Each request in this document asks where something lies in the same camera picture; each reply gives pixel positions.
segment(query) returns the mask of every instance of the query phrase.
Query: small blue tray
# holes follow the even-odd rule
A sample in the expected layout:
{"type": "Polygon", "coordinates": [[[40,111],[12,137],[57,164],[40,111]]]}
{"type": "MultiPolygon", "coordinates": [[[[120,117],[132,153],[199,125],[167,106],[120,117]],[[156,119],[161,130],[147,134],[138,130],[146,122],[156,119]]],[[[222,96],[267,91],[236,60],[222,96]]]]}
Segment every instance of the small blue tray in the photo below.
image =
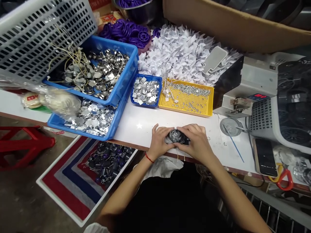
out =
{"type": "Polygon", "coordinates": [[[133,79],[133,82],[132,82],[132,91],[131,91],[131,95],[130,95],[130,97],[131,97],[131,102],[132,102],[133,104],[138,105],[138,106],[157,107],[158,104],[159,104],[159,99],[160,99],[161,91],[162,91],[162,78],[161,78],[161,77],[152,76],[152,75],[145,75],[145,74],[137,74],[137,75],[135,76],[135,78],[133,79]],[[158,89],[159,93],[158,93],[158,96],[157,96],[157,98],[156,98],[156,103],[155,103],[155,105],[147,105],[147,104],[145,104],[145,103],[142,104],[142,105],[140,105],[139,103],[134,102],[134,98],[132,97],[132,95],[133,95],[133,92],[134,92],[134,83],[135,83],[135,80],[136,80],[137,78],[143,78],[143,77],[146,78],[146,81],[147,81],[147,82],[148,82],[148,81],[158,81],[158,82],[159,82],[159,89],[158,89]]]}
{"type": "Polygon", "coordinates": [[[124,67],[124,70],[122,71],[117,83],[115,84],[113,91],[111,92],[109,98],[107,100],[101,100],[97,97],[83,94],[82,92],[76,91],[74,89],[69,89],[68,86],[64,86],[60,83],[53,83],[50,81],[47,81],[46,79],[43,80],[42,82],[54,86],[59,89],[67,89],[66,91],[81,96],[83,98],[89,99],[91,101],[101,103],[103,105],[112,105],[112,106],[117,106],[120,99],[122,98],[126,88],[128,85],[131,83],[131,77],[133,74],[136,74],[137,69],[138,69],[138,49],[135,45],[115,41],[115,40],[110,40],[110,39],[105,39],[102,37],[98,36],[91,36],[88,38],[81,46],[85,50],[93,50],[93,51],[98,51],[102,50],[105,51],[106,49],[111,49],[111,50],[118,50],[123,54],[129,55],[130,59],[128,60],[126,66],[124,67]]]}
{"type": "Polygon", "coordinates": [[[100,140],[100,141],[107,141],[113,138],[114,134],[117,131],[117,127],[119,125],[119,122],[121,120],[125,105],[127,103],[129,94],[130,94],[130,90],[131,90],[131,86],[128,85],[126,91],[124,92],[124,95],[122,96],[118,108],[115,112],[114,118],[111,122],[111,125],[109,127],[109,131],[107,133],[106,136],[102,137],[102,136],[96,136],[93,134],[89,134],[87,132],[83,132],[83,131],[79,131],[79,130],[75,130],[75,129],[71,129],[68,126],[65,126],[65,120],[63,118],[61,118],[60,116],[56,115],[55,113],[52,113],[51,117],[48,120],[48,126],[55,128],[55,129],[59,129],[59,130],[63,130],[66,132],[70,132],[70,133],[74,133],[74,134],[79,134],[88,138],[93,138],[96,140],[100,140]]]}

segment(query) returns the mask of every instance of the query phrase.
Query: scissors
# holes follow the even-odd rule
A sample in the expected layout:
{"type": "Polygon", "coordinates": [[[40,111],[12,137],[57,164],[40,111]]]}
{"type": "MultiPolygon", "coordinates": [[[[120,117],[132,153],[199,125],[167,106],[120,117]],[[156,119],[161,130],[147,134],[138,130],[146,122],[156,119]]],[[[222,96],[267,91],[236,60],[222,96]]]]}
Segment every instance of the scissors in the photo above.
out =
{"type": "Polygon", "coordinates": [[[279,178],[281,176],[281,173],[282,173],[282,170],[283,170],[283,165],[282,163],[276,163],[276,165],[278,165],[278,176],[277,177],[271,177],[271,176],[268,176],[269,180],[271,180],[272,182],[274,183],[277,183],[279,181],[279,178]]]}
{"type": "Polygon", "coordinates": [[[279,180],[276,182],[276,185],[283,191],[289,191],[294,187],[294,183],[293,183],[293,178],[292,178],[292,174],[291,171],[288,170],[288,165],[282,162],[282,166],[283,166],[283,172],[279,177],[279,180]],[[282,187],[281,186],[281,182],[283,180],[284,177],[287,176],[288,179],[288,184],[286,187],[282,187]]]}

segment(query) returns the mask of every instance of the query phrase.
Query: purple plastic part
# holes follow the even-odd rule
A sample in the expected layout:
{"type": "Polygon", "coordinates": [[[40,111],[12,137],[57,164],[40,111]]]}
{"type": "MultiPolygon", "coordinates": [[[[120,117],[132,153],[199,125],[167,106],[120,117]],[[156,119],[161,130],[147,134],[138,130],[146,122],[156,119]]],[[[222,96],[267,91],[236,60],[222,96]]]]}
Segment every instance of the purple plastic part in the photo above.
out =
{"type": "Polygon", "coordinates": [[[137,48],[139,48],[139,49],[143,49],[143,48],[146,46],[146,44],[143,43],[143,42],[141,42],[141,41],[135,42],[135,45],[136,45],[137,48]]]}
{"type": "Polygon", "coordinates": [[[148,32],[145,31],[141,31],[138,34],[138,38],[142,41],[142,42],[148,42],[150,40],[150,35],[148,34],[148,32]]]}
{"type": "Polygon", "coordinates": [[[147,2],[150,2],[150,0],[119,0],[117,4],[122,8],[131,8],[131,7],[140,6],[147,2]]]}
{"type": "Polygon", "coordinates": [[[159,38],[161,36],[161,28],[154,29],[153,30],[153,36],[159,38]]]}
{"type": "Polygon", "coordinates": [[[147,27],[124,19],[118,19],[115,24],[105,24],[103,30],[98,35],[107,39],[136,45],[139,49],[145,49],[147,45],[149,47],[151,38],[147,27]]]}
{"type": "Polygon", "coordinates": [[[130,37],[129,38],[129,42],[138,42],[138,41],[140,41],[137,37],[130,37]]]}
{"type": "Polygon", "coordinates": [[[128,42],[128,40],[127,40],[126,38],[120,38],[120,39],[118,39],[118,41],[124,42],[124,43],[127,43],[127,42],[128,42]]]}

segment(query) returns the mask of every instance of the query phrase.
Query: white table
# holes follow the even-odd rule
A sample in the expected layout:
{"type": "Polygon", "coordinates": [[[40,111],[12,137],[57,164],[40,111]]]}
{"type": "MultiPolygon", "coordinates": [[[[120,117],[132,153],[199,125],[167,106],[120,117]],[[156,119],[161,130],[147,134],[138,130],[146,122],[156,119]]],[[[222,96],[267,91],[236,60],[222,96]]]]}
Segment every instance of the white table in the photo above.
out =
{"type": "MultiPolygon", "coordinates": [[[[2,100],[0,101],[1,116],[47,125],[46,122],[50,114],[25,109],[18,95],[0,90],[0,99],[2,100]]],[[[217,114],[204,118],[159,108],[146,108],[134,105],[128,99],[119,127],[111,142],[131,146],[139,150],[148,150],[151,142],[151,130],[156,123],[160,127],[181,127],[195,123],[206,128],[206,134],[210,138],[209,142],[215,155],[228,171],[260,178],[261,176],[255,170],[248,134],[242,132],[239,136],[233,138],[244,160],[243,162],[231,139],[220,131],[219,123],[223,118],[225,117],[217,114]]],[[[245,127],[244,118],[239,120],[245,127]]],[[[183,156],[185,155],[187,161],[194,162],[191,156],[178,149],[171,149],[168,155],[176,157],[176,154],[179,155],[181,160],[184,159],[183,156]]],[[[294,176],[293,180],[296,184],[303,184],[296,180],[294,176]]]]}

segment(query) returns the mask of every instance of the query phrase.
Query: hand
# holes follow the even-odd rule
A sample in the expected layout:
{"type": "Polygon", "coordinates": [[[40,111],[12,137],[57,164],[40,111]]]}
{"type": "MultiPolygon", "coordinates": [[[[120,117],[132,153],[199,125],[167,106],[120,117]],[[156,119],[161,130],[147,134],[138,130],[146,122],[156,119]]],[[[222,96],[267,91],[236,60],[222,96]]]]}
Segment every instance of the hand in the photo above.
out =
{"type": "Polygon", "coordinates": [[[164,155],[169,149],[176,147],[174,143],[166,144],[164,142],[164,138],[168,135],[170,131],[174,129],[174,127],[172,128],[159,127],[156,130],[158,125],[159,124],[156,124],[152,129],[151,145],[149,151],[147,152],[148,157],[152,161],[155,161],[161,155],[164,155]]]}
{"type": "Polygon", "coordinates": [[[205,127],[197,124],[190,124],[184,127],[177,127],[177,129],[191,140],[189,146],[174,143],[178,149],[191,155],[191,157],[200,161],[209,169],[215,165],[221,165],[207,140],[205,127]]]}

